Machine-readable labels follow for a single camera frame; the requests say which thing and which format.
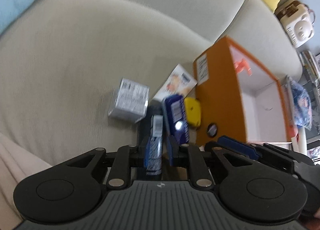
sofa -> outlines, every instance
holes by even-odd
[[[136,144],[107,116],[122,77],[150,97],[180,63],[230,36],[280,80],[299,57],[261,0],[37,0],[0,37],[0,132],[55,165],[95,147]]]

orange box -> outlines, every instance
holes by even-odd
[[[245,62],[250,72],[237,72]],[[254,56],[228,37],[220,39],[193,63],[196,98],[201,103],[197,145],[226,135],[241,142],[290,142],[289,122],[278,79]],[[208,126],[217,125],[217,135]]]

barcode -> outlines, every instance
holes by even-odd
[[[154,115],[152,125],[152,137],[162,137],[163,116]]]
[[[135,84],[132,84],[132,83],[127,82],[127,81],[124,81],[122,83],[122,88],[131,90],[131,91],[134,91],[135,86],[136,86]]]
[[[197,79],[198,85],[209,79],[207,55],[203,55],[197,59]]]
[[[171,111],[172,111],[172,118],[174,123],[181,120],[182,113],[181,113],[180,100],[171,104]]]
[[[182,77],[182,82],[184,82],[184,83],[189,83],[190,82],[190,79],[184,73],[182,73],[181,77]]]

plastic bag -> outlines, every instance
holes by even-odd
[[[288,76],[294,103],[294,123],[311,130],[312,109],[308,92],[298,82]]]

pink fabric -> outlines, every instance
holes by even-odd
[[[0,133],[0,229],[11,230],[22,219],[13,202],[16,185],[51,166]]]

